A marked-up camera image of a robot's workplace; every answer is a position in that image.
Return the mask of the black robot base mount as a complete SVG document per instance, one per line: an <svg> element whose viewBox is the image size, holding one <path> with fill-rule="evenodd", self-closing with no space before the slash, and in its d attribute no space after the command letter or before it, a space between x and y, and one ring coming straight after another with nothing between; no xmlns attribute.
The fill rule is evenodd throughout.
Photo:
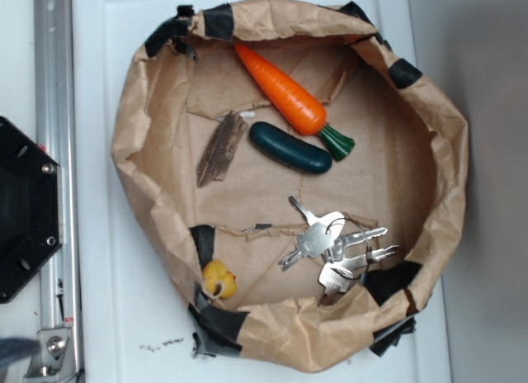
<svg viewBox="0 0 528 383"><path fill-rule="evenodd" d="M59 165L1 118L1 302L12 301L61 245Z"/></svg>

